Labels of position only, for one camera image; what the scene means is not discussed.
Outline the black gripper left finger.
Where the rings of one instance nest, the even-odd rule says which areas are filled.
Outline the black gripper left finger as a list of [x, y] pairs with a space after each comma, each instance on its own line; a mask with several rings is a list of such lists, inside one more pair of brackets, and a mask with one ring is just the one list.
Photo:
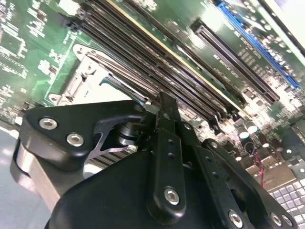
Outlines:
[[139, 125], [135, 153], [152, 155], [147, 209], [162, 226], [176, 224], [186, 210], [181, 141], [176, 133], [181, 118], [174, 98], [159, 93], [156, 102], [156, 114], [132, 100], [28, 110], [14, 160], [52, 213], [69, 189], [87, 179], [85, 161], [100, 155], [102, 148], [118, 145], [115, 128]]

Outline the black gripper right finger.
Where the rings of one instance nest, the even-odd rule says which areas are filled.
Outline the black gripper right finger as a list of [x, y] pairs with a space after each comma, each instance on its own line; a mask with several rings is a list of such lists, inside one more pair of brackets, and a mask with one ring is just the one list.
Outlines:
[[205, 229], [296, 229], [294, 218], [212, 139], [200, 142], [185, 122], [178, 126], [184, 160]]

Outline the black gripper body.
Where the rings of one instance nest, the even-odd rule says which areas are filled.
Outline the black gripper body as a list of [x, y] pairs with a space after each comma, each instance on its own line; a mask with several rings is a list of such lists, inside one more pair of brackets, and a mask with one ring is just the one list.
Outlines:
[[[132, 154], [69, 189], [57, 202], [49, 229], [160, 229], [146, 201], [152, 155]], [[223, 227], [197, 173], [184, 169], [186, 213], [174, 229]]]

